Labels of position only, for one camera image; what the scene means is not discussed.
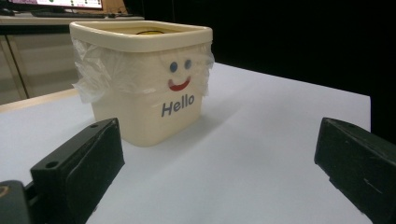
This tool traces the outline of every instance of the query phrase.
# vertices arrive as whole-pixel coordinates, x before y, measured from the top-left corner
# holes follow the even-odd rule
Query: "black plastic block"
[[[373,223],[396,223],[396,146],[361,127],[323,118],[317,164]]]
[[[87,127],[31,169],[48,223],[85,223],[124,164],[117,119]]]

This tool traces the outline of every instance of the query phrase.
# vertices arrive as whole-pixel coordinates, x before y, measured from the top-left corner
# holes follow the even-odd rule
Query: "monitor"
[[[8,0],[8,8],[15,11],[103,10],[103,3],[102,0]]]

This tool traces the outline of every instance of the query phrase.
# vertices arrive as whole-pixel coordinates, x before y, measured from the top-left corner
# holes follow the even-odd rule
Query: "smiley face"
[[[189,70],[191,68],[191,66],[192,66],[191,60],[187,59],[184,62],[184,69]],[[177,71],[177,69],[179,69],[177,62],[172,62],[169,65],[169,69],[172,73],[175,73]],[[190,81],[191,81],[191,76],[187,76],[187,78],[185,79],[185,81],[183,83],[176,84],[174,82],[174,80],[171,78],[168,80],[168,87],[171,91],[182,91],[190,84]]]

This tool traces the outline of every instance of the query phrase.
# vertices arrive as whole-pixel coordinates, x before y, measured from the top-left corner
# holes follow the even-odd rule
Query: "computer screen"
[[[103,9],[102,0],[8,0],[14,8]]]

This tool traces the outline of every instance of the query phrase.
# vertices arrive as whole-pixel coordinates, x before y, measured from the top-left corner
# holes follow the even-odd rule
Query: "screw hole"
[[[52,161],[52,162],[47,163],[46,168],[53,168],[57,165],[58,165],[57,161]]]

